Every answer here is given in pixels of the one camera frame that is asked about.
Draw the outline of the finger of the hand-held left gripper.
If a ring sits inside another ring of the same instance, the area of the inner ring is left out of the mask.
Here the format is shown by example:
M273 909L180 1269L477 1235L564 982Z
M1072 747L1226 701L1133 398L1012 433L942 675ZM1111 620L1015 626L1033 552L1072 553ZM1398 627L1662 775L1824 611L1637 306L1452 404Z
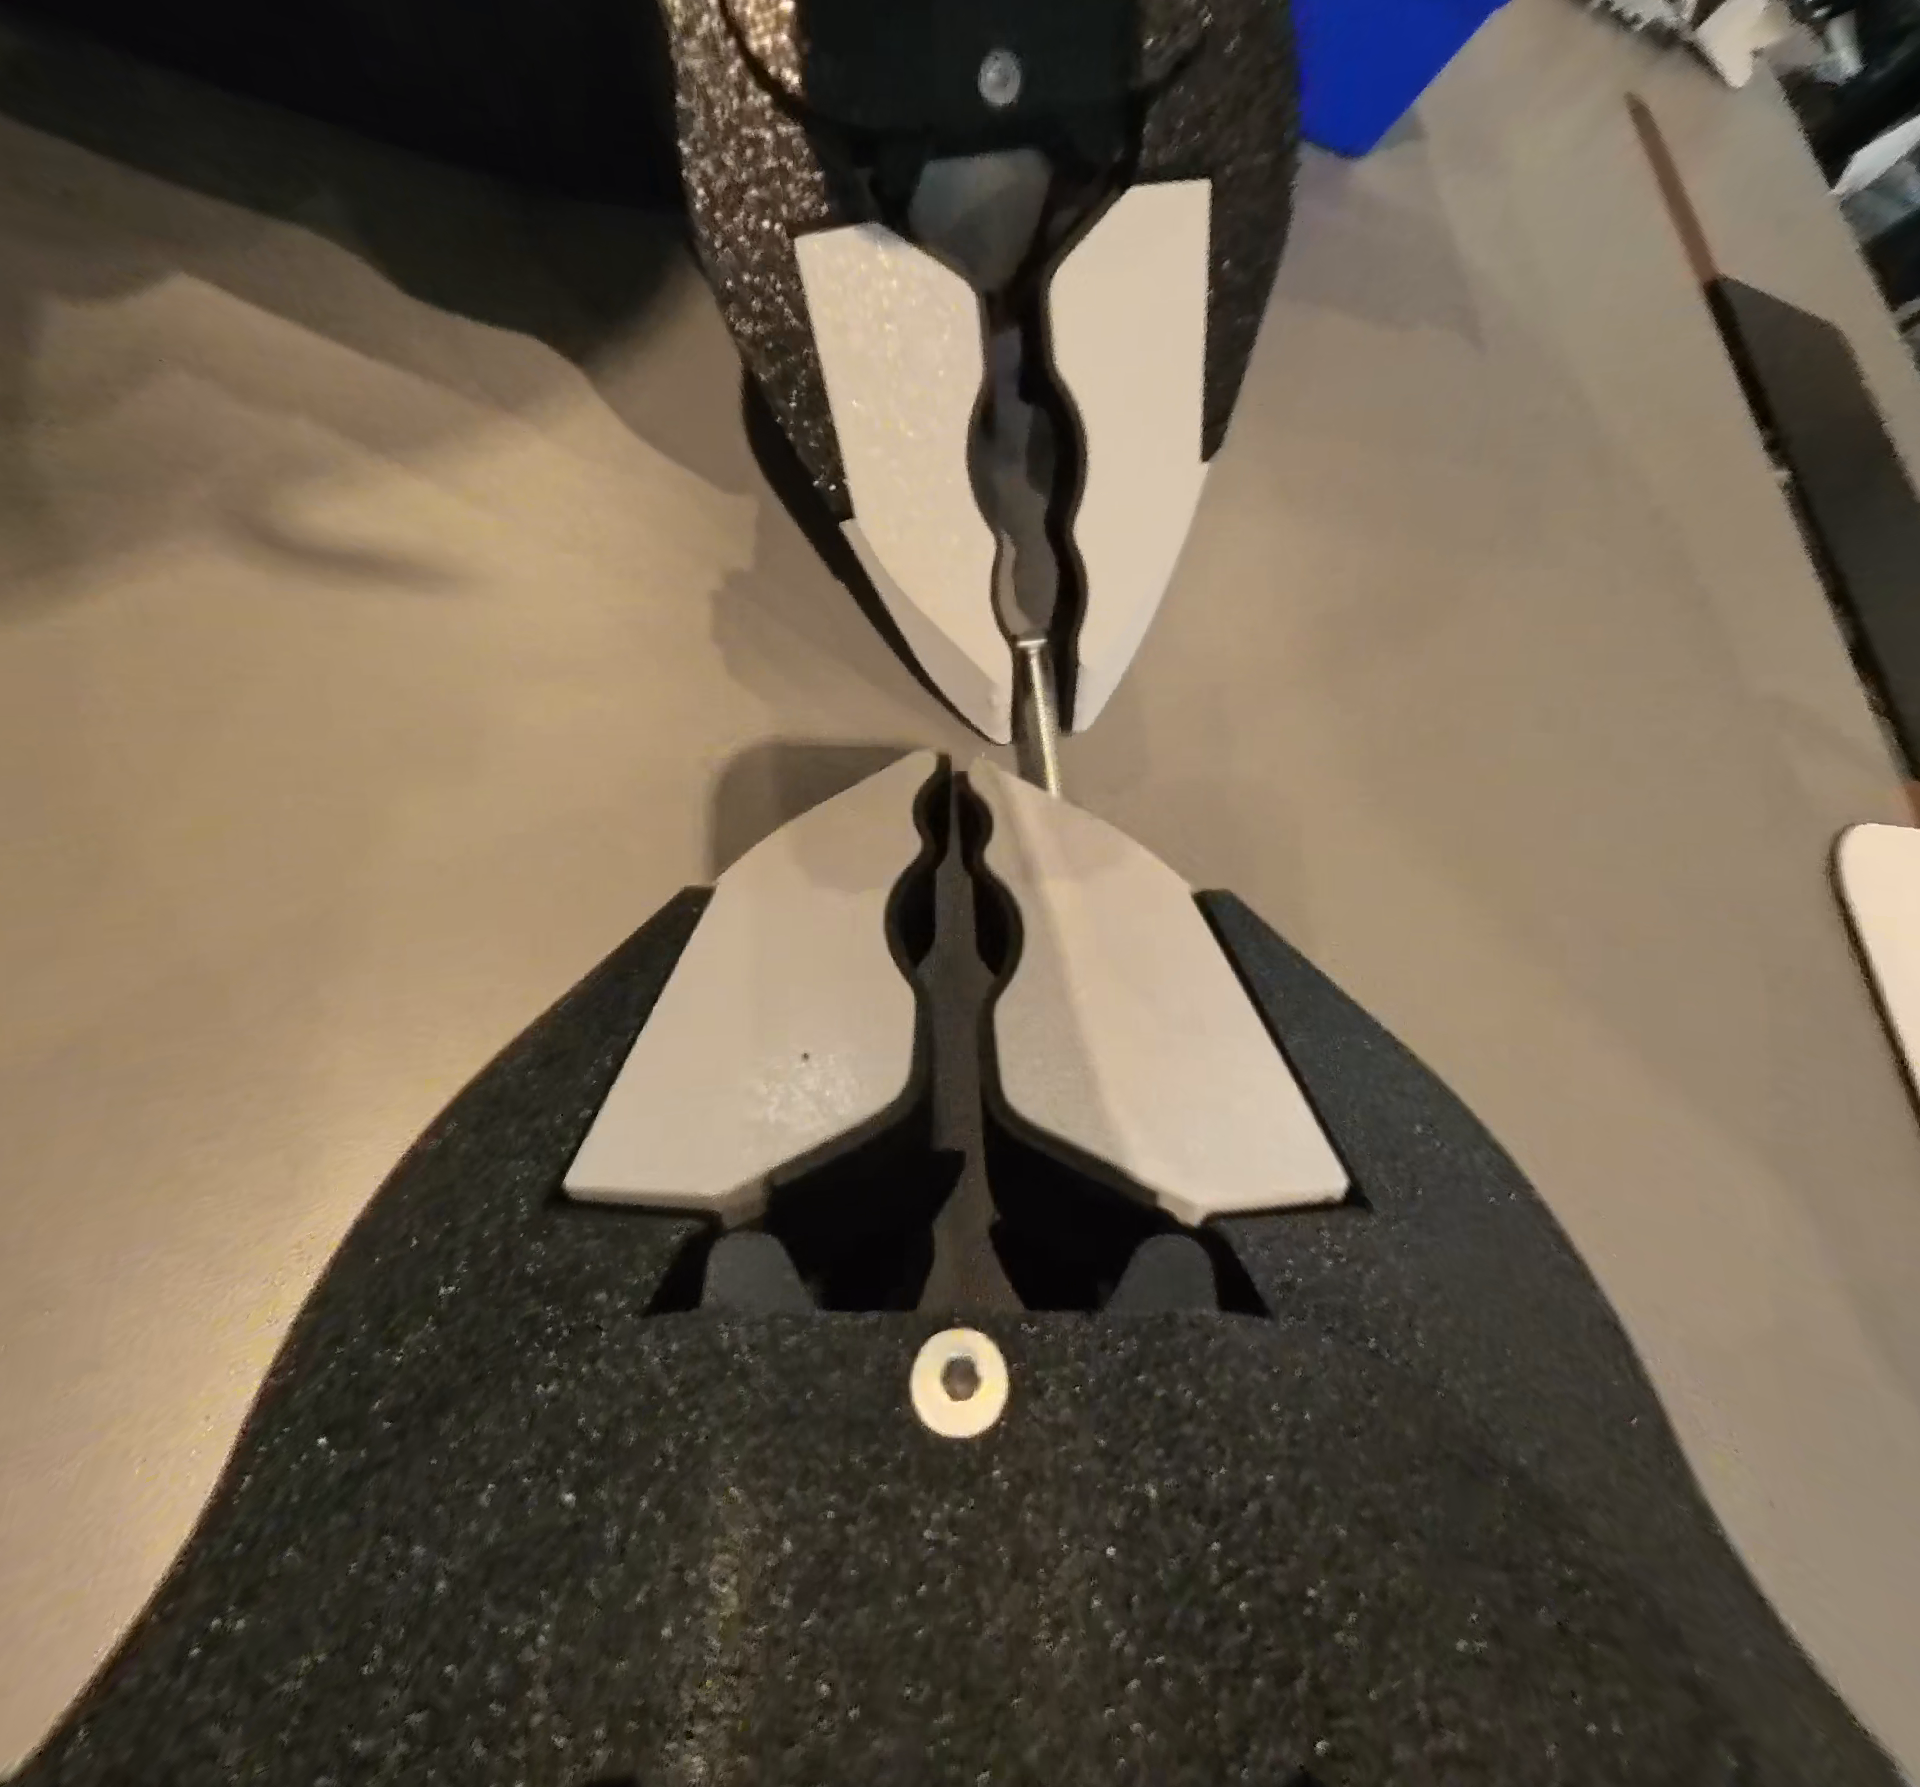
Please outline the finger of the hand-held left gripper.
M1140 183L1098 217L1046 288L1048 369L1069 424L1036 419L1028 475L1065 503L1072 735L1093 726L1133 667L1209 478L1211 238L1209 180Z
M1015 738L1009 472L981 438L991 358L980 295L866 222L794 243L843 461L847 540L906 650L985 742Z

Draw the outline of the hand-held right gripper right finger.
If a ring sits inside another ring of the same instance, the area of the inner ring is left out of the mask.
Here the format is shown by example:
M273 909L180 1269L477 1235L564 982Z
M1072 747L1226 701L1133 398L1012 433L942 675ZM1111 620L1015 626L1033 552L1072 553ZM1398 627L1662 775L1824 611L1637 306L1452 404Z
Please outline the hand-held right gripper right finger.
M1346 1200L1352 1180L1188 882L988 759L970 791L1016 935L992 1013L1012 1124L1182 1222Z

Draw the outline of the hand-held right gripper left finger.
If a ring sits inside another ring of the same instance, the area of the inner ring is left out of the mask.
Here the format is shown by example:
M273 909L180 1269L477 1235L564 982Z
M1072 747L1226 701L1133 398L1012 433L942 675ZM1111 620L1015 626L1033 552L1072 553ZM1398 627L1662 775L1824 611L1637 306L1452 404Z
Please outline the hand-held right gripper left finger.
M742 1224L907 1115L948 779L944 755L901 753L724 869L566 1198Z

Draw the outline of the silver bolt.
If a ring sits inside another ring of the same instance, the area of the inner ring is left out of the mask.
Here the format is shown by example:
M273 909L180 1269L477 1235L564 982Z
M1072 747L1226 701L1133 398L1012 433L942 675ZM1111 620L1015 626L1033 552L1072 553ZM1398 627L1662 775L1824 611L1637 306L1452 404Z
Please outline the silver bolt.
M1028 632L1012 642L1012 746L1022 779L1065 798L1062 726L1050 640Z

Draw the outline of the white document stand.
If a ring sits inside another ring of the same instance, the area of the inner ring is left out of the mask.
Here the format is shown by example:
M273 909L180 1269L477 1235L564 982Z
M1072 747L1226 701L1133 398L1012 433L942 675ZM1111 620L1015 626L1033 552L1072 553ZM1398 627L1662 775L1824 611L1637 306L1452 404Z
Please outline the white document stand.
M1832 866L1868 993L1919 1107L1919 830L1851 826Z

